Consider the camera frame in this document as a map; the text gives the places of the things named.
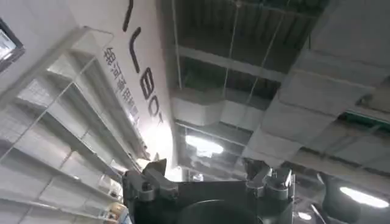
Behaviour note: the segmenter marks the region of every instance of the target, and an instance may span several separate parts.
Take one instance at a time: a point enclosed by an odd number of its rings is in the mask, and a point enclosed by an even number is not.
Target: black lettering
[[[130,55],[132,56],[136,73],[140,73],[140,65],[138,64],[137,56],[135,55],[134,43],[135,43],[135,39],[140,35],[140,33],[141,33],[141,28],[139,27],[134,31],[129,43]]]
[[[157,116],[158,114],[158,111],[160,110],[160,104],[158,103],[158,99],[157,99],[157,96],[154,95],[151,100],[149,101],[149,114],[153,117]]]
[[[141,76],[140,85],[142,88],[142,92],[144,93],[145,99],[148,100],[154,90],[152,70],[149,67],[146,68],[144,74]]]
[[[109,66],[111,66],[112,63],[114,63],[114,61],[116,60],[116,56],[115,56],[114,52],[112,51],[112,49],[113,49],[112,47],[108,47],[104,51],[104,58]]]
[[[123,26],[122,26],[123,32],[126,32],[127,28],[129,27],[129,22],[132,17],[133,7],[134,7],[134,0],[129,0],[129,6],[127,8],[126,16],[124,17]]]
[[[159,112],[158,117],[160,118],[158,123],[164,123],[163,114],[161,114],[161,112]]]

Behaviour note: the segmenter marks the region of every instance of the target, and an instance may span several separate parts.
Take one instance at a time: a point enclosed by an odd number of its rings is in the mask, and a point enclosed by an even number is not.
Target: metal ceiling beam
[[[309,18],[309,19],[316,19],[321,13],[321,12],[316,12],[316,13],[307,14],[307,13],[290,11],[285,7],[284,8],[276,8],[276,7],[272,7],[269,5],[256,4],[256,3],[244,2],[244,1],[241,1],[241,3],[242,3],[242,5],[253,7],[253,8],[262,8],[265,10],[269,10],[269,11],[273,11],[273,12],[277,12],[277,13],[282,13],[284,15],[299,16],[299,17]]]
[[[251,136],[250,133],[221,124],[196,126],[184,121],[176,121],[176,124],[243,147],[247,145]]]
[[[196,59],[202,62],[209,64],[217,65],[223,68],[226,68],[230,65],[230,69],[234,71],[239,71],[242,73],[251,74],[255,77],[260,77],[262,79],[273,80],[276,82],[282,82],[286,74],[272,71],[268,69],[262,69],[260,66],[252,65],[249,63],[229,59],[226,57],[218,56],[215,54],[207,53],[190,47],[179,46],[179,54],[182,57],[188,57]]]

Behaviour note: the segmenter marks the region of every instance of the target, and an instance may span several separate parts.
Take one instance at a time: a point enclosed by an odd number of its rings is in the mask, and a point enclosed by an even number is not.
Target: metal rod
[[[176,64],[177,64],[177,75],[179,76],[179,88],[183,89],[182,86],[182,70],[180,67],[180,55],[179,55],[179,39],[177,38],[177,18],[176,18],[176,0],[172,0],[172,12],[173,12],[173,31],[175,35],[175,51],[176,51]]]
[[[271,51],[271,49],[272,49],[272,45],[274,44],[276,35],[278,34],[279,28],[280,28],[280,26],[282,25],[282,22],[283,22],[284,19],[285,19],[285,15],[283,14],[283,15],[281,16],[281,18],[280,18],[278,24],[277,24],[277,27],[276,27],[276,29],[275,29],[275,32],[274,32],[273,36],[272,36],[272,39],[271,39],[271,41],[269,42],[269,45],[268,45],[266,54],[265,54],[265,56],[264,56],[264,58],[263,58],[263,61],[261,62],[261,65],[260,65],[260,72],[259,72],[259,73],[262,73],[262,72],[263,72],[264,65],[265,65],[265,63],[266,63],[266,61],[267,61],[268,55],[269,55],[269,53],[270,53],[270,51]],[[237,123],[237,125],[236,125],[236,129],[238,129],[238,126],[239,126],[240,123],[243,121],[244,117],[246,116],[246,113],[247,113],[248,107],[249,107],[249,103],[250,103],[250,100],[252,99],[252,95],[253,95],[253,93],[254,93],[253,91],[255,90],[255,87],[256,87],[257,82],[258,82],[258,77],[256,77],[256,80],[255,80],[255,82],[254,82],[253,85],[252,85],[252,89],[250,90],[249,97],[247,98],[246,103],[245,103],[246,105],[245,105],[244,114],[243,114],[243,116],[241,117],[241,119],[238,121],[238,123]]]
[[[224,82],[224,88],[222,90],[222,96],[225,97],[226,95],[226,83],[227,83],[227,77],[229,75],[229,69],[230,65],[232,63],[232,53],[233,53],[233,45],[234,45],[234,37],[236,34],[236,27],[237,27],[237,20],[238,20],[238,12],[239,12],[239,4],[241,2],[236,3],[236,12],[235,12],[235,18],[234,18],[234,24],[233,24],[233,34],[232,34],[232,40],[230,42],[230,49],[229,49],[229,58],[226,66],[226,72],[225,72],[225,82]]]

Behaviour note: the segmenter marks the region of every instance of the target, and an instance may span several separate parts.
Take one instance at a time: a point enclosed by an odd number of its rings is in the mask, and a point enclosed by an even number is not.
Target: white wall
[[[26,52],[0,74],[0,95],[50,51],[62,38],[77,27],[65,1],[2,0],[0,16]]]

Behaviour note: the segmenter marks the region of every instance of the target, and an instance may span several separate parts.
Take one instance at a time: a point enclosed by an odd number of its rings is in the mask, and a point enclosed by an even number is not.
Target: light fixture
[[[224,148],[217,143],[196,136],[185,136],[185,142],[196,148],[198,156],[211,157],[214,153],[221,154],[224,151]]]
[[[203,174],[199,173],[199,174],[196,174],[193,176],[193,180],[195,181],[203,181],[204,178],[203,178]]]
[[[298,216],[306,221],[311,220],[311,215],[307,214],[306,212],[298,212]]]
[[[349,187],[340,187],[340,191],[361,204],[369,205],[375,208],[387,208],[389,206],[389,203],[382,199],[351,189]]]

